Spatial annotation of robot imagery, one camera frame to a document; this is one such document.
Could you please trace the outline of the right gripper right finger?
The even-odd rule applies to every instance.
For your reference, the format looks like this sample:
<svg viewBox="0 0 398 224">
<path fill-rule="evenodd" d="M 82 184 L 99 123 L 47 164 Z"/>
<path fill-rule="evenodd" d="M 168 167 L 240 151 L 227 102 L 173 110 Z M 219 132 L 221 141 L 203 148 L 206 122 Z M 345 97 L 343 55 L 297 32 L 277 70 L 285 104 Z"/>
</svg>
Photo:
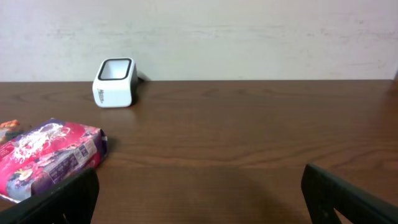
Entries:
<svg viewBox="0 0 398 224">
<path fill-rule="evenodd" d="M 397 224 L 397 207 L 314 165 L 305 166 L 301 189 L 313 223 Z"/>
</svg>

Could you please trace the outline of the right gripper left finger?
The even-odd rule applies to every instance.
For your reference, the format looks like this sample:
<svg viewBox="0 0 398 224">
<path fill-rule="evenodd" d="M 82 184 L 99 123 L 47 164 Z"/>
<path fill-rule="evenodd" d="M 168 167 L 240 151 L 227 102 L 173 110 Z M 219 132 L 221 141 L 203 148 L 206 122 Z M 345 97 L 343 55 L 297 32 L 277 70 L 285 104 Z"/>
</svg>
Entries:
<svg viewBox="0 0 398 224">
<path fill-rule="evenodd" d="M 45 192 L 31 196 L 1 212 L 1 224 L 79 223 L 90 224 L 99 194 L 93 168 L 69 177 Z"/>
</svg>

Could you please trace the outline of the purple red noodle packet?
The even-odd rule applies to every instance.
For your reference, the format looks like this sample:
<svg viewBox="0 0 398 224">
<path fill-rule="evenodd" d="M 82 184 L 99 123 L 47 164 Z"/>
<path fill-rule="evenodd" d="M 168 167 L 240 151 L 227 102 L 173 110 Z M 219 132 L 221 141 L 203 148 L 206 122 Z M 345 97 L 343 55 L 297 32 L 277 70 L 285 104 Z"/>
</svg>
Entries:
<svg viewBox="0 0 398 224">
<path fill-rule="evenodd" d="M 1 145 L 1 198 L 19 203 L 41 194 L 108 153 L 100 128 L 50 119 Z"/>
</svg>

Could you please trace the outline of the small orange snack box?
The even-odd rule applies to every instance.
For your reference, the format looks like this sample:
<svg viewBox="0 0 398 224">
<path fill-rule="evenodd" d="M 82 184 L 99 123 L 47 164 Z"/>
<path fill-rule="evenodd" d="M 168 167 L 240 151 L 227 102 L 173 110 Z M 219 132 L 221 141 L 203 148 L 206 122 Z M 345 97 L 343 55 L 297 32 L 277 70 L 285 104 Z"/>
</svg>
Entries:
<svg viewBox="0 0 398 224">
<path fill-rule="evenodd" d="M 23 127 L 20 122 L 16 119 L 12 121 L 7 121 L 5 123 L 1 123 L 1 138 L 0 143 L 4 144 L 11 139 L 16 138 L 18 135 L 22 134 Z"/>
</svg>

